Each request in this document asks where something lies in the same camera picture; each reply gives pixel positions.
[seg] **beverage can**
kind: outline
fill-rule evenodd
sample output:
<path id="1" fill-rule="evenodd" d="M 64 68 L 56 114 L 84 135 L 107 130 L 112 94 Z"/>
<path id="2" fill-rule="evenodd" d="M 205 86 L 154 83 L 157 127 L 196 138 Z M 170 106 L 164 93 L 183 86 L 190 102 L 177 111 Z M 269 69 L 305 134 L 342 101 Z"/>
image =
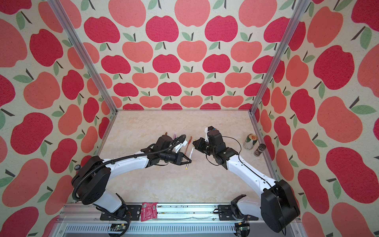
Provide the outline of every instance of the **beverage can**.
<path id="1" fill-rule="evenodd" d="M 253 149 L 254 145 L 257 143 L 258 141 L 258 137 L 255 135 L 255 134 L 249 134 L 245 141 L 243 142 L 243 147 L 246 149 L 246 150 L 251 150 Z"/>

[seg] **black mounting plate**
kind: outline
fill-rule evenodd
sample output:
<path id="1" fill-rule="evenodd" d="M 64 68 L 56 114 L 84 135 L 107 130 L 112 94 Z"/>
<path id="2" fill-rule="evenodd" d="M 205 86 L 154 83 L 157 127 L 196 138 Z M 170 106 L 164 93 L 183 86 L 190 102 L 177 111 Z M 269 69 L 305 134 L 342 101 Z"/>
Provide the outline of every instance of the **black mounting plate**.
<path id="1" fill-rule="evenodd" d="M 218 218 L 220 221 L 235 221 L 233 217 L 232 205 L 218 205 Z M 249 215 L 249 221 L 257 221 L 258 217 Z"/>
<path id="2" fill-rule="evenodd" d="M 127 207 L 127 211 L 130 212 L 130 214 L 132 215 L 130 217 L 130 219 L 132 221 L 138 221 L 139 217 L 141 216 L 141 207 L 142 206 L 141 205 L 126 205 L 126 207 Z M 102 220 L 102 221 L 118 221 L 118 220 L 114 219 L 113 217 L 108 216 L 106 213 L 101 214 L 100 220 Z"/>

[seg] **black cable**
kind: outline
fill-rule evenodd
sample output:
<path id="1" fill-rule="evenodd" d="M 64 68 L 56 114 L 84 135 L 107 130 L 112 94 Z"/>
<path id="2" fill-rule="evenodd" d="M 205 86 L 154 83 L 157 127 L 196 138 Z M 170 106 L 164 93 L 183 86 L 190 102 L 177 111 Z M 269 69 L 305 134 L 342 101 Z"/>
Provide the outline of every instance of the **black cable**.
<path id="1" fill-rule="evenodd" d="M 239 141 L 237 141 L 237 139 L 235 138 L 232 138 L 232 137 L 228 137 L 228 138 L 231 138 L 231 139 L 234 139 L 236 142 L 238 142 L 238 145 L 240 146 L 240 152 L 238 153 L 238 159 L 240 160 L 240 162 L 242 163 L 241 159 L 240 159 L 240 153 L 242 151 L 242 146 L 240 144 Z M 248 168 L 251 172 L 253 172 L 256 176 L 258 176 L 259 178 L 261 178 L 263 181 L 265 181 L 271 188 L 272 191 L 275 192 L 275 190 L 273 189 L 273 187 L 271 186 L 271 184 L 269 182 L 267 182 L 264 178 L 262 178 L 261 176 L 259 176 L 257 173 L 255 173 L 254 171 L 252 171 L 247 165 L 245 165 L 244 163 L 242 163 L 246 168 Z M 283 212 L 282 212 L 282 206 L 280 205 L 280 202 L 279 202 L 279 198 L 277 196 L 276 193 L 274 193 L 274 196 L 276 197 L 276 200 L 278 201 L 278 204 L 279 204 L 279 207 L 280 207 L 280 212 L 283 216 Z M 284 236 L 287 234 L 287 229 L 286 229 L 286 226 L 284 226 L 284 232 L 283 232 L 283 228 L 282 228 L 282 233 L 284 234 Z"/>
<path id="2" fill-rule="evenodd" d="M 209 160 L 208 160 L 208 156 L 207 156 L 207 154 L 205 154 L 205 157 L 206 157 L 206 159 L 207 159 L 207 161 L 209 162 L 209 163 L 211 163 L 211 164 L 213 164 L 212 162 L 210 162 Z"/>
<path id="3" fill-rule="evenodd" d="M 165 149 L 162 149 L 162 150 L 159 150 L 159 151 L 154 151 L 154 152 L 149 152 L 149 153 L 140 153 L 140 154 L 133 154 L 133 155 L 127 155 L 127 156 L 124 156 L 124 157 L 120 157 L 120 158 L 117 158 L 117 159 L 112 159 L 112 160 L 109 160 L 109 161 L 106 161 L 106 162 L 103 162 L 101 163 L 100 165 L 97 165 L 97 166 L 94 166 L 92 167 L 85 175 L 84 177 L 77 183 L 77 185 L 74 187 L 73 191 L 72 191 L 72 198 L 76 201 L 81 201 L 81 199 L 79 197 L 76 196 L 76 193 L 79 189 L 79 187 L 82 185 L 82 183 L 88 179 L 92 174 L 94 174 L 95 172 L 99 171 L 100 169 L 102 169 L 103 167 L 105 167 L 106 165 L 108 164 L 114 164 L 116 162 L 119 162 L 119 161 L 122 161 L 122 160 L 125 160 L 125 159 L 129 159 L 129 158 L 137 158 L 137 157 L 140 157 L 140 156 L 145 156 L 145 155 L 155 155 L 155 154 L 159 154 L 161 152 L 164 152 L 164 151 L 168 151 L 172 148 L 174 148 L 175 146 L 179 145 L 180 143 L 184 142 L 184 140 L 186 139 L 186 135 L 183 134 L 177 138 L 175 138 L 174 141 L 177 141 L 177 142 L 174 142 L 170 147 L 168 148 L 165 148 Z"/>
<path id="4" fill-rule="evenodd" d="M 107 214 L 108 216 L 111 216 L 111 217 L 113 217 L 113 218 L 116 219 L 116 220 L 117 220 L 117 219 L 120 219 L 120 220 L 126 221 L 126 222 L 127 222 L 127 225 L 126 225 L 126 227 L 125 227 L 125 230 L 123 230 L 121 233 L 119 233 L 119 234 L 117 235 L 117 237 L 120 237 L 120 236 L 122 236 L 123 234 L 125 234 L 125 232 L 129 229 L 129 226 L 130 226 L 130 218 L 131 218 L 130 212 L 127 212 L 127 214 L 129 214 L 129 218 L 127 219 L 127 218 L 125 218 L 125 217 L 117 216 L 117 215 L 115 215 L 115 214 L 109 212 L 107 209 L 105 209 L 105 208 L 103 208 L 103 207 L 101 207 L 101 206 L 99 206 L 99 205 L 96 205 L 96 204 L 94 204 L 94 205 L 96 206 L 96 209 L 97 209 L 97 210 L 99 210 L 99 211 L 101 211 L 101 212 L 104 212 L 104 213 Z"/>

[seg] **red pen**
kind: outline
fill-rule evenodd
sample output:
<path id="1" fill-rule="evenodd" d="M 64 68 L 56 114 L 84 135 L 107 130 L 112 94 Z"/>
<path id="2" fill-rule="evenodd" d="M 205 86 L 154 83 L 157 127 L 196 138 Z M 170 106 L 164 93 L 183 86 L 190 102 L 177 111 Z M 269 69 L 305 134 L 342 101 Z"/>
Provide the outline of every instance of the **red pen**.
<path id="1" fill-rule="evenodd" d="M 190 144 L 191 144 L 191 141 L 192 141 L 192 136 L 190 136 L 190 138 L 189 138 L 189 141 L 188 141 L 188 144 L 187 144 L 187 148 L 186 148 L 186 151 L 184 152 L 184 154 L 187 153 L 187 150 L 188 150 L 188 147 L 189 147 Z"/>

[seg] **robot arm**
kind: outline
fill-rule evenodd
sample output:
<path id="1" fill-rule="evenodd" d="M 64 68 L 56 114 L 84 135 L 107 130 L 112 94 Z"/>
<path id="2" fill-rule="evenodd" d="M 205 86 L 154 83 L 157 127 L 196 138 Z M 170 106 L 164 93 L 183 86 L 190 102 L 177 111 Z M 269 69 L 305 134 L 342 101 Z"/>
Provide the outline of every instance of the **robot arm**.
<path id="1" fill-rule="evenodd" d="M 284 180 L 279 182 L 269 178 L 249 165 L 235 150 L 226 147 L 221 133 L 214 127 L 205 129 L 205 139 L 193 141 L 195 149 L 213 155 L 217 164 L 238 175 L 261 198 L 260 213 L 256 203 L 239 196 L 232 201 L 236 203 L 236 212 L 262 217 L 266 224 L 279 233 L 286 225 L 300 215 L 290 185 Z"/>

